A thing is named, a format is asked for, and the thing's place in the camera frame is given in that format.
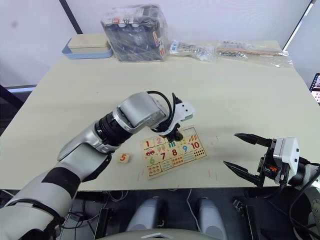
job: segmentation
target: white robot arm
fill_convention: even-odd
[[[151,94],[163,97],[169,111]],[[0,209],[0,239],[55,239],[80,183],[97,178],[115,150],[142,128],[149,127],[169,142],[180,141],[179,122],[192,118],[195,110],[172,96],[173,106],[157,91],[133,94],[73,138],[52,169],[34,178]]]

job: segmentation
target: puzzle board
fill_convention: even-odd
[[[185,128],[180,132],[183,135],[181,141],[168,142],[166,138],[158,135],[141,142],[149,179],[207,155],[194,127]]]

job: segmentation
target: white table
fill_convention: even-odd
[[[260,43],[276,47],[275,41]],[[140,141],[155,133],[143,129],[118,153],[128,164],[111,161],[80,190],[137,190],[253,187],[231,172],[229,161],[257,173],[266,148],[233,136],[252,133],[266,138],[298,138],[301,156],[320,163],[320,108],[294,70],[243,61],[214,63],[189,57],[164,62],[121,63],[114,58],[69,60],[62,56],[32,92],[0,138],[0,189],[21,189],[52,168],[60,149],[90,123],[109,113],[133,93],[171,92],[190,102],[196,114],[182,124],[194,125],[207,157],[148,180]],[[273,186],[267,180],[266,186]]]

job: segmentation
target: white wall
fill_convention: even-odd
[[[320,73],[320,0],[317,0],[287,50],[308,88]]]
[[[58,0],[0,0],[0,84],[37,84],[73,34]]]
[[[67,0],[84,33],[102,32],[108,9],[140,3],[160,5],[177,40],[277,40],[283,47],[310,0]]]

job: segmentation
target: plastic bag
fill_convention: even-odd
[[[221,41],[218,43],[215,53],[218,57],[245,60],[278,68],[289,67],[293,64],[288,58],[289,52],[287,51],[239,41]]]
[[[124,62],[165,60],[167,22],[156,4],[113,8],[101,20],[114,55]]]
[[[170,54],[175,56],[191,56],[200,61],[212,62],[214,60],[214,48],[185,43],[174,40],[170,47]]]

